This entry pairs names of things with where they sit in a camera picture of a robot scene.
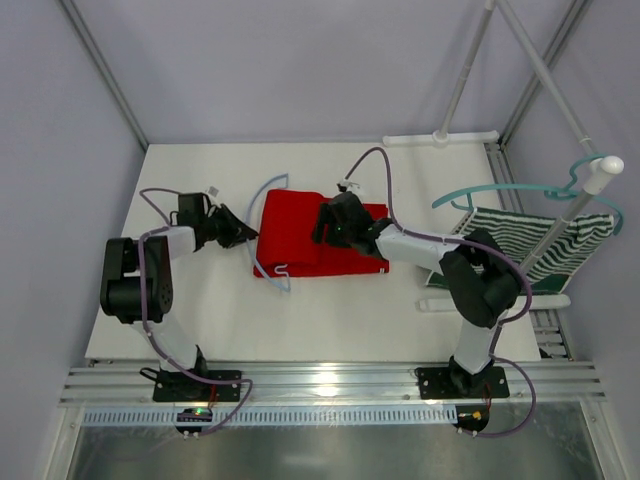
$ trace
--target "red towel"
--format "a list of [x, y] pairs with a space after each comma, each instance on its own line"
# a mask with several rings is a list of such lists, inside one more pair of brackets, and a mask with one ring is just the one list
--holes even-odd
[[[267, 193], [256, 256], [269, 276], [283, 276], [276, 274], [274, 268], [285, 264], [287, 267], [282, 270], [291, 277], [326, 277], [389, 271], [389, 262], [365, 257], [352, 248], [313, 243], [311, 234], [318, 218], [320, 204], [328, 201], [328, 198], [315, 192], [270, 190]], [[387, 216], [386, 205], [364, 206], [375, 220]], [[255, 267], [253, 274], [262, 277]]]

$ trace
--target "metal frame bar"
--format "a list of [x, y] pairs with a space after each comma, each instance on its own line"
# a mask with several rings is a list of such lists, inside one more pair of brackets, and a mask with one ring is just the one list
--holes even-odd
[[[140, 376], [153, 361], [97, 362], [93, 367], [71, 369], [60, 399], [62, 407], [152, 405], [153, 384]], [[242, 370], [254, 381], [252, 406], [285, 405], [396, 405], [424, 404], [414, 370], [419, 363], [210, 363], [211, 369]], [[604, 390], [591, 362], [543, 360], [522, 363], [534, 381], [539, 401], [591, 398], [603, 401]], [[496, 403], [529, 402], [526, 382], [505, 367], [512, 392]], [[477, 400], [443, 400], [441, 404], [466, 404]], [[185, 402], [181, 406], [203, 406]]]
[[142, 150], [146, 152], [147, 149], [149, 148], [149, 140], [147, 140], [147, 136], [142, 130], [140, 123], [136, 119], [136, 116], [134, 115], [133, 110], [129, 105], [129, 102], [124, 96], [124, 93], [122, 93], [122, 89], [120, 88], [120, 86], [118, 85], [118, 82], [113, 76], [113, 73], [111, 72], [111, 69], [107, 64], [107, 61], [102, 55], [102, 52], [100, 51], [98, 44], [93, 38], [93, 35], [91, 34], [91, 31], [89, 30], [89, 27], [87, 26], [87, 23], [85, 22], [82, 14], [80, 13], [80, 10], [78, 9], [75, 1], [74, 0], [57, 0], [57, 2], [60, 8], [62, 9], [63, 13], [69, 20], [69, 23], [73, 27], [73, 30], [78, 35], [78, 38], [80, 39], [80, 42], [82, 43], [83, 47], [89, 54], [89, 57], [91, 58], [91, 61], [93, 62], [96, 69], [98, 70], [98, 73], [100, 74], [100, 77], [104, 82], [104, 85], [107, 87], [107, 90], [109, 90], [109, 92], [111, 93], [111, 96], [113, 97], [114, 101], [116, 102], [116, 105], [118, 106], [118, 109], [120, 110], [120, 113], [122, 114], [122, 117], [127, 122], [127, 125], [131, 130], [131, 133], [138, 140], [138, 143], [140, 144], [140, 147], [142, 148]]
[[80, 434], [83, 416], [84, 408], [82, 407], [71, 407], [64, 410], [58, 438], [52, 445], [49, 461], [44, 466], [44, 472], [42, 472], [43, 475], [38, 478], [44, 478], [45, 480], [67, 478], [78, 435]]
[[574, 220], [578, 214], [586, 207], [593, 195], [581, 190], [576, 198], [574, 198], [569, 206], [562, 212], [562, 215], [556, 219], [551, 225], [551, 228], [545, 233], [544, 237], [538, 242], [535, 248], [529, 252], [526, 258], [520, 264], [520, 268], [523, 272], [527, 273], [533, 268], [533, 266], [542, 258], [544, 252], [556, 241], [556, 239], [562, 235], [565, 229], [569, 226], [572, 220]]
[[484, 10], [482, 11], [480, 23], [478, 24], [478, 28], [473, 37], [473, 41], [471, 42], [469, 53], [467, 53], [467, 57], [464, 59], [464, 65], [462, 67], [462, 71], [460, 72], [460, 76], [458, 77], [456, 88], [453, 90], [453, 96], [451, 97], [451, 101], [449, 102], [447, 113], [442, 120], [442, 126], [434, 133], [434, 135], [440, 139], [445, 139], [449, 134], [449, 127], [451, 127], [453, 114], [456, 112], [456, 108], [458, 108], [458, 103], [460, 103], [460, 98], [462, 97], [464, 87], [467, 84], [467, 79], [469, 78], [469, 72], [471, 72], [471, 67], [473, 67], [473, 62], [475, 61], [478, 50], [480, 49], [480, 45], [482, 44], [484, 34], [487, 32], [487, 28], [489, 27], [489, 21], [491, 20], [494, 9], [495, 1], [487, 0]]
[[[567, 13], [560, 22], [560, 25], [558, 25], [558, 28], [551, 38], [551, 42], [549, 42], [549, 45], [542, 55], [542, 59], [549, 69], [553, 69], [558, 63], [558, 60], [567, 47], [569, 39], [576, 32], [578, 25], [580, 25], [592, 3], [593, 0], [573, 0], [567, 9]], [[538, 76], [534, 73], [527, 82], [513, 113], [503, 129], [502, 136], [499, 140], [501, 148], [507, 148], [541, 90], [542, 84]]]
[[588, 401], [580, 404], [604, 478], [638, 478], [631, 452], [620, 443], [620, 425], [611, 404]]
[[573, 111], [573, 108], [567, 101], [567, 98], [565, 97], [565, 95], [560, 90], [560, 87], [556, 84], [555, 80], [551, 75], [549, 68], [547, 67], [544, 60], [536, 50], [536, 47], [533, 44], [531, 38], [529, 37], [529, 34], [527, 33], [524, 26], [518, 19], [516, 13], [513, 11], [511, 4], [509, 3], [508, 0], [496, 0], [496, 4], [498, 5], [498, 8], [502, 12], [502, 15], [505, 21], [507, 22], [507, 25], [509, 25], [509, 28], [511, 28], [511, 31], [516, 36], [518, 42], [520, 42], [520, 45], [522, 46], [527, 56], [529, 57], [531, 61], [531, 65], [533, 66], [534, 71], [538, 75], [540, 82], [549, 91], [549, 94], [554, 99], [554, 101], [560, 108], [562, 114], [564, 115], [565, 119], [569, 123], [569, 126], [573, 131], [573, 134], [578, 139], [578, 143], [582, 145], [582, 148], [584, 149], [587, 155], [593, 155], [594, 153], [597, 152], [597, 149], [593, 144], [591, 137], [589, 137], [589, 134], [584, 128], [584, 125], [582, 125], [582, 122]]
[[[508, 150], [495, 143], [485, 144], [485, 150], [487, 152], [489, 167], [491, 168], [495, 182], [517, 183], [510, 167]], [[503, 209], [518, 213], [525, 213], [524, 205], [522, 204], [520, 194], [517, 190], [499, 190], [497, 193], [500, 205]], [[560, 356], [573, 360], [574, 356], [571, 350], [571, 336], [568, 334], [568, 329], [566, 328], [566, 322], [563, 320], [563, 315], [557, 310], [533, 311], [531, 312], [531, 315], [536, 322], [534, 324], [534, 329], [551, 327], [557, 330], [562, 338], [562, 344], [565, 350], [564, 354]], [[538, 346], [543, 350], [545, 349], [545, 346], [541, 345], [540, 342], [538, 342]]]

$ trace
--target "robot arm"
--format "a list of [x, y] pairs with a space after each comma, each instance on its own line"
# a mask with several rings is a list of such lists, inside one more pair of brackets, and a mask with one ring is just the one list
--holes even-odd
[[[148, 322], [153, 338], [165, 354], [198, 376], [207, 376], [206, 360], [180, 323], [171, 318], [171, 261], [200, 250], [210, 241], [217, 241], [223, 248], [232, 248], [257, 235], [225, 205], [214, 207], [205, 194], [188, 193], [178, 196], [177, 225], [149, 237], [144, 243]], [[138, 267], [138, 240], [113, 238], [107, 241], [100, 306], [105, 314], [117, 317], [149, 341], [142, 325]], [[177, 382], [180, 386], [176, 390], [183, 392], [203, 388], [176, 372], [163, 358], [160, 358], [160, 367], [157, 383]]]
[[[465, 239], [500, 251], [484, 230], [476, 230]], [[513, 306], [520, 292], [518, 280], [504, 262], [469, 246], [405, 235], [389, 218], [374, 220], [350, 191], [340, 193], [321, 207], [313, 240], [441, 273], [448, 282], [457, 310], [465, 319], [449, 364], [451, 382], [461, 396], [481, 392], [493, 364], [490, 353], [497, 322]], [[482, 266], [483, 272], [478, 275], [474, 266]]]

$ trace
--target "blue clothes hanger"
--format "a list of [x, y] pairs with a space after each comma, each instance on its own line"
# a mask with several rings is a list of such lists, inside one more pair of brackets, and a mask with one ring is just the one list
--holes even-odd
[[[246, 213], [245, 218], [244, 218], [244, 223], [249, 225], [249, 221], [251, 220], [251, 211], [253, 210], [253, 204], [256, 203], [256, 200], [262, 194], [262, 192], [264, 192], [272, 184], [274, 184], [274, 183], [276, 183], [278, 181], [281, 181], [281, 180], [284, 180], [284, 185], [282, 185], [280, 187], [275, 187], [275, 188], [289, 188], [289, 174], [288, 173], [283, 173], [282, 175], [276, 175], [271, 180], [268, 180], [267, 182], [264, 183], [264, 185], [262, 185], [258, 189], [256, 194], [251, 199], [251, 202], [249, 202], [249, 208], [247, 208], [247, 213]], [[251, 242], [249, 240], [247, 240], [247, 250], [249, 251], [249, 256], [251, 257], [251, 261], [253, 262], [255, 267], [258, 269], [258, 271], [262, 274], [262, 276], [271, 285], [273, 285], [274, 287], [279, 288], [283, 292], [287, 292], [288, 293], [288, 292], [291, 291], [291, 278], [289, 277], [289, 274], [287, 273], [287, 271], [284, 270], [285, 268], [287, 268], [287, 265], [278, 265], [276, 268], [274, 268], [274, 271], [278, 275], [284, 275], [285, 276], [286, 284], [283, 284], [283, 283], [278, 282], [277, 280], [274, 280], [273, 278], [271, 278], [269, 276], [269, 274], [265, 271], [265, 269], [262, 268], [262, 265], [260, 265], [260, 262], [258, 261], [258, 257], [256, 256], [256, 252], [253, 249], [253, 247], [251, 246]]]
[[[450, 202], [451, 205], [454, 208], [457, 208], [458, 210], [472, 211], [474, 206], [473, 206], [473, 199], [471, 198], [471, 195], [477, 192], [487, 192], [492, 190], [542, 191], [544, 192], [544, 196], [550, 200], [556, 200], [556, 201], [572, 200], [573, 198], [578, 196], [578, 194], [580, 193], [577, 190], [571, 190], [571, 187], [575, 185], [576, 182], [578, 181], [578, 176], [575, 173], [576, 169], [585, 163], [590, 163], [593, 160], [596, 160], [598, 158], [603, 158], [604, 156], [605, 155], [603, 154], [590, 155], [581, 160], [578, 160], [573, 165], [571, 165], [571, 168], [569, 169], [569, 175], [571, 175], [571, 181], [567, 183], [564, 187], [553, 187], [551, 185], [531, 185], [526, 183], [496, 183], [492, 185], [478, 185], [476, 187], [462, 188], [460, 190], [456, 190], [447, 195], [444, 195], [438, 198], [436, 201], [434, 201], [431, 204], [431, 208], [438, 208], [439, 206], [447, 202]], [[455, 201], [457, 198], [460, 198], [462, 196], [467, 197], [466, 206], [460, 205]], [[620, 233], [620, 230], [622, 229], [622, 226], [624, 225], [624, 212], [622, 211], [622, 209], [616, 203], [610, 200], [607, 200], [606, 198], [602, 198], [597, 195], [594, 196], [593, 198], [595, 201], [602, 203], [603, 205], [606, 205], [607, 207], [613, 209], [616, 212], [616, 225], [613, 229], [613, 234], [618, 235], [618, 233]]]

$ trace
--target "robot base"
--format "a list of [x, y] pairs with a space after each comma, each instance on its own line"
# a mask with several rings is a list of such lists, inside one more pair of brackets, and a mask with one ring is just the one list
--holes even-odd
[[463, 394], [451, 380], [451, 367], [416, 368], [420, 398], [422, 400], [481, 399], [485, 384], [489, 386], [492, 398], [508, 398], [510, 396], [504, 368], [491, 366], [482, 373], [483, 382], [479, 388]]
[[[240, 370], [209, 370], [200, 348], [195, 366], [190, 370], [194, 374], [211, 380], [240, 380]], [[240, 383], [231, 385], [209, 385], [193, 380], [182, 372], [153, 370], [142, 368], [140, 375], [154, 382], [153, 401], [158, 403], [173, 402], [239, 402]]]

